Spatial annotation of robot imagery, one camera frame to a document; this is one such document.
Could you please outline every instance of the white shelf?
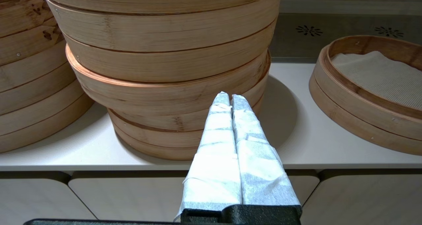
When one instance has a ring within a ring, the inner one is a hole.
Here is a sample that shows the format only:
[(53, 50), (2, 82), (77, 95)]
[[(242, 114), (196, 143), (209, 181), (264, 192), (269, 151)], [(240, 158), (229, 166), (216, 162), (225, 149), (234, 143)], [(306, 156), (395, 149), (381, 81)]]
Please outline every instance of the white shelf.
[[(309, 94), (313, 67), (271, 65), (260, 120), (286, 169), (422, 168), (422, 156), (379, 147), (328, 118)], [(126, 146), (99, 104), (55, 135), (0, 154), (0, 171), (187, 170), (189, 166), (188, 161), (158, 159)]]

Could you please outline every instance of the white countertop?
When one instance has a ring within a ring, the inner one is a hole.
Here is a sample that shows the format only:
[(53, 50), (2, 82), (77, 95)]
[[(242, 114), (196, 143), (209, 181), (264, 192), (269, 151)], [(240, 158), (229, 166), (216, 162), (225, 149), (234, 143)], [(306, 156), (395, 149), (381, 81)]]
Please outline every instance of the white countertop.
[[(309, 94), (313, 64), (273, 63), (262, 105), (262, 127), (285, 169), (422, 168), (422, 156), (367, 142), (328, 118)], [(187, 170), (189, 161), (139, 153), (115, 135), (95, 104), (62, 131), (0, 154), (0, 171)]]

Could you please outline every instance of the stack of bamboo steamers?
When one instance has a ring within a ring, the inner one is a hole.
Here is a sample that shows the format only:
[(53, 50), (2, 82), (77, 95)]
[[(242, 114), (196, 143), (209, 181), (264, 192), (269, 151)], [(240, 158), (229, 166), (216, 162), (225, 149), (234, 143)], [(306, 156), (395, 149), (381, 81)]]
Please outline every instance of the stack of bamboo steamers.
[(93, 101), (45, 0), (0, 0), (0, 153), (46, 138)]
[(280, 0), (47, 0), (83, 90), (128, 145), (192, 159), (217, 93), (259, 111)]

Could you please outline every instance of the white cabinet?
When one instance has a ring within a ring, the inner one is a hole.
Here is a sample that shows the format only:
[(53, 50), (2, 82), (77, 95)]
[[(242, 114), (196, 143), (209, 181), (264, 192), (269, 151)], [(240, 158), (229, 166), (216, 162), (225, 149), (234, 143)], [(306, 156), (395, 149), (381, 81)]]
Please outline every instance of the white cabinet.
[[(303, 203), (318, 185), (311, 170), (289, 176)], [(173, 221), (183, 195), (187, 171), (75, 173), (69, 187), (98, 219)]]
[(95, 219), (60, 172), (0, 172), (0, 224), (36, 218)]
[(303, 225), (420, 225), (422, 170), (326, 170)]

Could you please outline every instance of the decorative vent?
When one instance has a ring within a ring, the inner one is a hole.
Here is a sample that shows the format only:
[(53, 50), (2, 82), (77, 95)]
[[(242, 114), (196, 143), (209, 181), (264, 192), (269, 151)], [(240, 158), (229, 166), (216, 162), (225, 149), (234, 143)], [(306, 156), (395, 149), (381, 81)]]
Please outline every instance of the decorative vent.
[(382, 34), (385, 36), (394, 36), (396, 38), (403, 37), (404, 33), (402, 33), (399, 30), (393, 30), (391, 27), (385, 28), (385, 27), (375, 27), (374, 29), (378, 34)]
[(298, 26), (296, 28), (298, 33), (303, 33), (305, 36), (308, 34), (311, 36), (320, 36), (323, 34), (323, 31), (321, 29), (315, 28), (315, 27), (307, 27), (306, 25)]

